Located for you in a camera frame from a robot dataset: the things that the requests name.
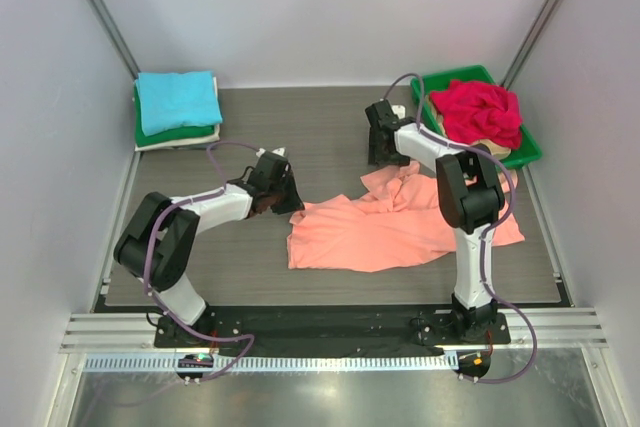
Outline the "salmon pink t shirt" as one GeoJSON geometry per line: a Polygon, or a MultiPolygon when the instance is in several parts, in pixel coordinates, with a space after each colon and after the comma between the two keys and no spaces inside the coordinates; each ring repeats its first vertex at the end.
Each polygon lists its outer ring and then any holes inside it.
{"type": "Polygon", "coordinates": [[[420,164],[387,166],[361,177],[367,192],[307,203],[290,218],[290,269],[374,273],[432,262],[456,250],[441,215],[434,178],[420,164]]]}

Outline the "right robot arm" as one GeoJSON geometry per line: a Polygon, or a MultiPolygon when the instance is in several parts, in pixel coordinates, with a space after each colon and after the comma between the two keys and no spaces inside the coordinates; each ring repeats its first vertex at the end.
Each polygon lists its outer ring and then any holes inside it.
{"type": "Polygon", "coordinates": [[[405,166],[415,160],[435,173],[439,210],[456,245],[450,334],[465,343],[483,338],[498,314],[491,263],[505,206],[499,162],[486,149],[455,143],[411,117],[399,117],[387,100],[368,106],[365,114],[370,164],[405,166]]]}

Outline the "red t shirt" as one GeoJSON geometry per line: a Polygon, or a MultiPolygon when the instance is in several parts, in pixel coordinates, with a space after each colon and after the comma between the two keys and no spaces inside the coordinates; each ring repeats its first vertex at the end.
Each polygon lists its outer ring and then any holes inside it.
{"type": "Polygon", "coordinates": [[[447,89],[432,91],[429,100],[454,142],[489,140],[511,150],[520,148],[523,120],[515,93],[482,81],[454,79],[447,89]]]}

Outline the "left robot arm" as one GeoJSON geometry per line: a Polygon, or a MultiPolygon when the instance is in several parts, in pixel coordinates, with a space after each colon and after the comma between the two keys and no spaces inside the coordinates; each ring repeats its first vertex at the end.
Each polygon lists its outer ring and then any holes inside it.
{"type": "Polygon", "coordinates": [[[218,189],[186,197],[146,195],[116,243],[114,260],[142,282],[188,345],[220,342],[208,304],[186,273],[196,238],[267,210],[283,215],[303,209],[285,150],[261,149],[255,166],[218,189]]]}

